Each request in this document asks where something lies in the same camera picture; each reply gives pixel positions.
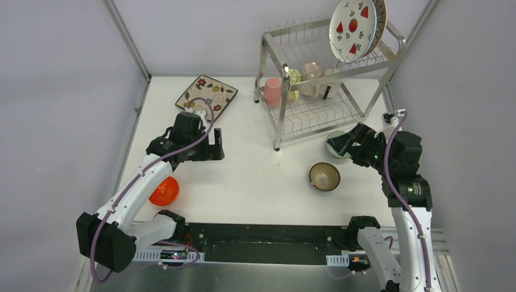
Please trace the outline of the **white ribbed mug black handle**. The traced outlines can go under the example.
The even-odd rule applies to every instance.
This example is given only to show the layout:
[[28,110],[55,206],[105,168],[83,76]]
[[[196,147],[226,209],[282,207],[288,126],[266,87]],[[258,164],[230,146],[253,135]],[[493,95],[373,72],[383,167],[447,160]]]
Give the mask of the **white ribbed mug black handle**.
[[[326,69],[324,76],[332,75],[341,72],[339,69],[331,68]],[[322,95],[322,99],[326,100],[332,97],[336,97],[338,95],[339,90],[341,89],[342,79],[334,80],[333,82],[326,83],[319,86],[320,94]]]

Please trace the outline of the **pink cup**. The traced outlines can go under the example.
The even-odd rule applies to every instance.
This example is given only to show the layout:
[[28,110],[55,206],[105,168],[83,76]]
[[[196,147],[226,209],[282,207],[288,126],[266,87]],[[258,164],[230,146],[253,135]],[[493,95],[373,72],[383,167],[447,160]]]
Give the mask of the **pink cup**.
[[269,78],[263,90],[263,99],[268,106],[280,105],[282,98],[282,81],[279,78]]

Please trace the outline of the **pale yellow mug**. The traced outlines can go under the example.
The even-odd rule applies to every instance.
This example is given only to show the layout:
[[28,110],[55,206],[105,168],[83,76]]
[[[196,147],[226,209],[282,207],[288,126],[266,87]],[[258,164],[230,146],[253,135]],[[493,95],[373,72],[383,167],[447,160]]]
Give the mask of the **pale yellow mug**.
[[[301,74],[297,69],[289,70],[289,85],[293,86],[297,83],[301,82]],[[298,103],[300,99],[300,91],[289,91],[288,92],[288,101]]]

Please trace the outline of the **watermelon pattern round plate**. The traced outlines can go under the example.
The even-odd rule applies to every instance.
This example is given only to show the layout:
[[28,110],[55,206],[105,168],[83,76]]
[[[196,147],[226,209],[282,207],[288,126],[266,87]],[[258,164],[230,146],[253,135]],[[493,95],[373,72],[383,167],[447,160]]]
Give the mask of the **watermelon pattern round plate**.
[[329,24],[330,48],[334,56],[342,63],[364,57],[372,46],[376,26],[372,1],[340,1]]

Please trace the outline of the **brown rim petal pattern plate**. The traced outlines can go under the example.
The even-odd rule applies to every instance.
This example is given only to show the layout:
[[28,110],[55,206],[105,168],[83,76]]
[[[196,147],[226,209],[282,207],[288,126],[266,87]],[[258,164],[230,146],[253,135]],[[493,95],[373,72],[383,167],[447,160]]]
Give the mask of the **brown rim petal pattern plate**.
[[369,55],[378,46],[385,31],[387,21],[387,8],[385,0],[373,0],[373,4],[375,7],[377,24],[372,43],[366,51],[366,55]]

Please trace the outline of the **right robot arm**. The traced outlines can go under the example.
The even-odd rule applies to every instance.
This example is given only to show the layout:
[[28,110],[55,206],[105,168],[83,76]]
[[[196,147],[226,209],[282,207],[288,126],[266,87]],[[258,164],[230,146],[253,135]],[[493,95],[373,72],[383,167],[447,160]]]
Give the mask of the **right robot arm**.
[[421,138],[398,127],[387,136],[359,123],[327,143],[338,154],[349,154],[354,164],[378,171],[395,222],[400,258],[393,256],[372,216],[350,219],[345,247],[365,251],[382,291],[441,291],[431,241],[430,185],[417,172]]

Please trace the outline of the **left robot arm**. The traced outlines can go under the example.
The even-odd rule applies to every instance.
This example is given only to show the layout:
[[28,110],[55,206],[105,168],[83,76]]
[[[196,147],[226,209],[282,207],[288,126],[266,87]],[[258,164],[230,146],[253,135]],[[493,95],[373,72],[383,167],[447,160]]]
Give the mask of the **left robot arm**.
[[89,258],[91,274],[96,265],[109,272],[122,272],[137,252],[165,240],[171,246],[186,237],[185,219],[169,210],[134,224],[134,219],[152,193],[186,161],[220,161],[221,129],[206,122],[205,111],[180,112],[173,126],[153,139],[130,180],[93,214],[82,213],[77,221],[81,255]]

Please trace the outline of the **steel two-tier dish rack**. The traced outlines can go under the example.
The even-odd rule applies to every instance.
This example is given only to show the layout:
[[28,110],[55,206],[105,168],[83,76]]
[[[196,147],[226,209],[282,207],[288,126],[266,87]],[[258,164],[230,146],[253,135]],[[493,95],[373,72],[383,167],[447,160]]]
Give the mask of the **steel two-tier dish rack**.
[[[254,81],[254,102],[264,101],[262,80],[267,66],[273,64],[276,77],[282,81],[279,106],[266,109],[274,128],[273,149],[286,143],[339,127],[363,122],[381,99],[392,75],[407,49],[406,38],[391,23],[378,46],[351,63],[342,63],[333,55],[329,41],[330,19],[315,19],[270,29],[260,37],[259,73]],[[316,80],[303,81],[303,65],[315,62],[326,69],[341,72]],[[301,82],[289,85],[289,70],[297,69]],[[342,79],[336,97],[323,100],[301,94],[301,90]],[[300,91],[298,103],[288,101],[289,91]]]

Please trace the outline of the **mint green bowl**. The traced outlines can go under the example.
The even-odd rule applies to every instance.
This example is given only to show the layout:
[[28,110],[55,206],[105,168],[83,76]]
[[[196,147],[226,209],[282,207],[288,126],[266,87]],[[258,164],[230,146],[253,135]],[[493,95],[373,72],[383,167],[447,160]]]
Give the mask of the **mint green bowl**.
[[345,132],[343,131],[334,131],[332,133],[330,133],[327,138],[326,138],[326,148],[327,150],[329,151],[329,153],[335,157],[335,158],[338,158],[338,159],[348,159],[350,158],[350,154],[346,153],[345,155],[340,155],[337,151],[335,151],[331,145],[329,144],[329,139],[331,138],[334,138],[334,137],[338,137],[338,136],[341,136],[345,134]]

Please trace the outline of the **dark patterned cream bowl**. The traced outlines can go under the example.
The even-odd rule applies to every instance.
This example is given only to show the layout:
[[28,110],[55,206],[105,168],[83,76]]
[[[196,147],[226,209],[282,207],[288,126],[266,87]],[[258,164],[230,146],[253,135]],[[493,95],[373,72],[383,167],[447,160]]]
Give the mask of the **dark patterned cream bowl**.
[[327,162],[314,164],[309,171],[311,185],[322,192],[335,190],[340,182],[341,175],[338,169]]

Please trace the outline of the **square floral plate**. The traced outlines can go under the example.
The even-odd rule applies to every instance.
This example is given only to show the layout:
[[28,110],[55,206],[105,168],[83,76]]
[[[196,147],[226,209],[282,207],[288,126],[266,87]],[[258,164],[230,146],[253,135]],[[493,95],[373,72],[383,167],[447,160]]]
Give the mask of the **square floral plate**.
[[212,77],[200,75],[182,93],[175,106],[184,110],[190,105],[194,111],[205,111],[206,120],[211,121],[211,114],[207,106],[210,104],[214,110],[214,120],[217,120],[237,93],[238,90],[233,86]]

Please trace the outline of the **orange plastic bowl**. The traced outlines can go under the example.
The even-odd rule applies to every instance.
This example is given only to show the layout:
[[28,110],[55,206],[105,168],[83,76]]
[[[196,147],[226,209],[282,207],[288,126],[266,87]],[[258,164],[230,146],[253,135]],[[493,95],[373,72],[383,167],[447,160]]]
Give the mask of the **orange plastic bowl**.
[[166,178],[150,195],[149,201],[156,206],[172,204],[180,193],[180,185],[173,177]]

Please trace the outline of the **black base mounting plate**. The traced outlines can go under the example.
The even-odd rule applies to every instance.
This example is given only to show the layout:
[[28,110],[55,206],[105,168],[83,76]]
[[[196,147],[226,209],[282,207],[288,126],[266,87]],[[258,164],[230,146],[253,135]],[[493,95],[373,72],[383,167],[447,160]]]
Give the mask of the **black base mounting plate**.
[[347,226],[184,223],[169,241],[220,263],[325,265],[327,256],[361,251]]

